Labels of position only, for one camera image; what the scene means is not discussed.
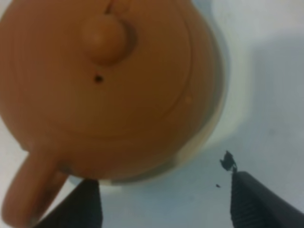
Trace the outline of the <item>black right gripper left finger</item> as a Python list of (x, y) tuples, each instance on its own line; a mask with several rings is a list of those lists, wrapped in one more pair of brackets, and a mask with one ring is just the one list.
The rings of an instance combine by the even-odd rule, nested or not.
[(36, 228), (100, 228), (103, 212), (99, 183), (83, 180)]

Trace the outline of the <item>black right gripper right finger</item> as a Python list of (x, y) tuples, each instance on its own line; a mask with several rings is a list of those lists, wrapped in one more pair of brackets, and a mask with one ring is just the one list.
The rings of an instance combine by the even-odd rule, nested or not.
[(230, 214), (235, 228), (302, 228), (304, 214), (245, 171), (232, 174)]

